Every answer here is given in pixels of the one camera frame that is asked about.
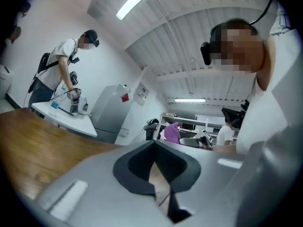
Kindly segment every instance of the hand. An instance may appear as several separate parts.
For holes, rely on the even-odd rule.
[[[75,90],[70,91],[70,94],[71,94],[71,97],[72,97],[73,99],[74,99],[74,98],[78,98],[78,97],[79,97],[78,93],[76,93],[76,91],[75,91]]]

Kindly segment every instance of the person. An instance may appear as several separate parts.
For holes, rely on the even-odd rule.
[[[181,126],[179,122],[172,123],[164,129],[164,137],[166,141],[180,145],[180,133],[178,127]]]
[[[153,140],[153,134],[158,126],[159,120],[152,119],[147,122],[147,125],[143,127],[146,131],[146,140]]]
[[[47,60],[47,65],[55,61],[59,61],[59,63],[39,73],[33,93],[29,99],[28,108],[31,108],[33,103],[50,101],[62,79],[71,96],[77,98],[78,94],[73,90],[73,84],[68,72],[69,57],[75,55],[79,48],[86,50],[94,45],[97,47],[97,41],[98,35],[95,30],[91,29],[83,33],[79,39],[68,39],[55,47]]]
[[[26,1],[21,9],[19,10],[19,13],[22,14],[22,17],[25,17],[31,8],[31,4]],[[14,19],[12,26],[9,27],[9,31],[6,33],[5,38],[9,39],[10,42],[13,44],[20,36],[22,29],[20,26],[17,26],[17,17]],[[0,52],[4,51],[7,47],[7,44],[4,42],[0,43]]]
[[[22,17],[25,17],[26,15],[27,15],[27,13],[28,13],[28,11],[30,10],[30,8],[31,8],[31,4],[28,2],[28,1],[26,1],[24,4],[23,4],[23,6],[21,7],[21,9],[20,9],[20,13],[22,14]]]
[[[7,38],[13,44],[15,42],[15,40],[17,40],[21,36],[21,32],[22,32],[21,27],[13,26],[13,28]]]
[[[267,40],[262,40],[253,26],[239,18],[211,30],[210,57],[215,59],[215,64],[218,65],[217,59],[220,59],[222,70],[232,67],[256,75],[250,105],[233,148],[237,153],[247,154],[254,143],[268,140],[287,125],[302,123],[297,115],[300,111],[298,95],[288,93],[302,87],[298,85],[299,79],[297,85],[293,82],[293,77],[302,72],[300,54],[299,33],[279,3]]]
[[[232,124],[225,118],[226,125],[223,125],[217,136],[217,144],[219,146],[228,146],[233,141]]]

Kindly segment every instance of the white shirt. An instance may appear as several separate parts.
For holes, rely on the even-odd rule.
[[[256,81],[237,137],[237,153],[247,154],[252,144],[268,140],[288,125],[303,122],[302,44],[297,30],[288,29],[287,23],[278,13],[270,32],[276,43],[272,79],[266,91]]]
[[[226,140],[233,141],[232,135],[233,135],[233,132],[229,126],[227,126],[227,125],[222,126],[222,128],[220,129],[218,136],[217,136],[216,145],[223,146],[224,142]]]
[[[78,52],[78,39],[68,39],[66,41],[61,42],[57,47],[54,48],[52,53],[50,54],[47,65],[58,61],[57,55],[64,55],[70,57],[72,54],[76,54]],[[45,71],[41,71],[38,75],[38,79],[46,85],[51,90],[56,90],[61,82],[61,75],[59,72],[59,66],[53,66],[50,69]]]

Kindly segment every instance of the wooden desk surface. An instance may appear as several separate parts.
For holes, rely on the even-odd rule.
[[[34,199],[50,182],[117,145],[89,140],[23,108],[0,114],[0,157],[15,190]]]

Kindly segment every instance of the white ceiling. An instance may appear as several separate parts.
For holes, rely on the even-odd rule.
[[[207,98],[205,104],[239,107],[251,91],[252,75],[206,66],[200,46],[213,26],[233,17],[257,19],[269,0],[143,0],[124,20],[117,11],[127,0],[92,0],[91,14],[143,68],[152,67],[169,103],[174,98]],[[267,38],[276,3],[255,24]]]

